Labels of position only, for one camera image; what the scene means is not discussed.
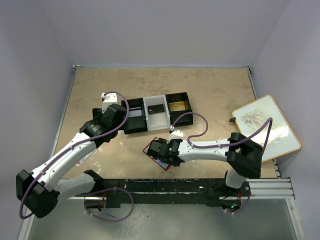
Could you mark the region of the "black white three-compartment tray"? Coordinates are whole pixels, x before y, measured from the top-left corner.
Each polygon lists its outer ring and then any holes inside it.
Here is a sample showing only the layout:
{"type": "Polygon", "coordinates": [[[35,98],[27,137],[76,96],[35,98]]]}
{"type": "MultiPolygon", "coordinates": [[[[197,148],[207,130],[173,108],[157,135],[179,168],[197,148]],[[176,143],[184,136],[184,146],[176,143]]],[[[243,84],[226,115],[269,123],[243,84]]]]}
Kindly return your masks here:
{"type": "Polygon", "coordinates": [[[129,115],[121,128],[126,135],[193,124],[192,107],[186,92],[133,98],[128,101],[129,115]]]}

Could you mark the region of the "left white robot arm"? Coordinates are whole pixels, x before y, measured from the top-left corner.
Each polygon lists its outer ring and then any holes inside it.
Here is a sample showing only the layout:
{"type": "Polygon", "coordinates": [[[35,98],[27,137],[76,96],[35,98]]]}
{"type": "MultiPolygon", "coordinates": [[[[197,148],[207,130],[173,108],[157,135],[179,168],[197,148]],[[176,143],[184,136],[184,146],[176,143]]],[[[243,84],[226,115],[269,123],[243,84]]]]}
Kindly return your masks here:
{"type": "Polygon", "coordinates": [[[129,111],[124,106],[112,103],[106,110],[94,108],[92,115],[93,118],[85,122],[74,138],[56,155],[32,171],[23,169],[16,175],[16,196],[21,202],[21,219],[27,219],[23,214],[24,207],[40,219],[47,216],[63,199],[82,193],[91,196],[101,194],[103,184],[92,171],[70,180],[62,178],[77,162],[115,138],[118,129],[128,119],[129,111]]]}

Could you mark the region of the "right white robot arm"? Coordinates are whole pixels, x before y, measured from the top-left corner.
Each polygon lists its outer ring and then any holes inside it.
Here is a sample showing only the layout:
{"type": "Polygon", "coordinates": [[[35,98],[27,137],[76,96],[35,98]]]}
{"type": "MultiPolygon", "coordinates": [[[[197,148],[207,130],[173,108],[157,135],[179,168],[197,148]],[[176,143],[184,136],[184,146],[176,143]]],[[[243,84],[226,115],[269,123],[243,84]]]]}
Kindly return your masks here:
{"type": "Polygon", "coordinates": [[[247,179],[261,177],[263,153],[261,145],[238,132],[231,133],[229,138],[189,143],[180,130],[172,131],[167,139],[153,139],[146,150],[152,159],[175,167],[195,160],[228,163],[231,169],[222,183],[228,196],[235,195],[247,179]]]}

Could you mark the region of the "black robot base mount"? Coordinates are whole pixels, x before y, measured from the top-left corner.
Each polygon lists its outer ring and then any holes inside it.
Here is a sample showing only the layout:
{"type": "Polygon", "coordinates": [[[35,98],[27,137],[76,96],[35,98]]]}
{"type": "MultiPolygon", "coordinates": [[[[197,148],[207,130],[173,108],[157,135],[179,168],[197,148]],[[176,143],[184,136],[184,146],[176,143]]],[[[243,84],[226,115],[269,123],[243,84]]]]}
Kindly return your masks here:
{"type": "Polygon", "coordinates": [[[205,205],[226,207],[251,195],[245,181],[240,189],[228,187],[223,178],[187,179],[125,179],[102,178],[93,170],[87,170],[95,184],[92,190],[78,194],[80,197],[106,197],[106,208],[119,208],[122,204],[152,205],[205,205]]]}

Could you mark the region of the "red leather card holder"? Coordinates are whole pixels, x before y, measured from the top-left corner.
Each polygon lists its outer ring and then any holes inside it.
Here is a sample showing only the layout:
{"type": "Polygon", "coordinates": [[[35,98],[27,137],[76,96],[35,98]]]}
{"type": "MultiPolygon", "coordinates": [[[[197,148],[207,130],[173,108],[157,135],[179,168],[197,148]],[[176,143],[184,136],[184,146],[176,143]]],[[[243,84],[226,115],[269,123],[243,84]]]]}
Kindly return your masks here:
{"type": "Polygon", "coordinates": [[[149,158],[152,159],[153,162],[155,162],[159,167],[161,167],[164,171],[167,171],[171,165],[170,164],[167,164],[167,163],[164,163],[162,162],[157,155],[155,154],[152,154],[152,155],[149,155],[148,154],[148,151],[150,149],[150,146],[151,146],[151,143],[152,142],[149,142],[145,147],[144,149],[142,150],[149,158]]]}

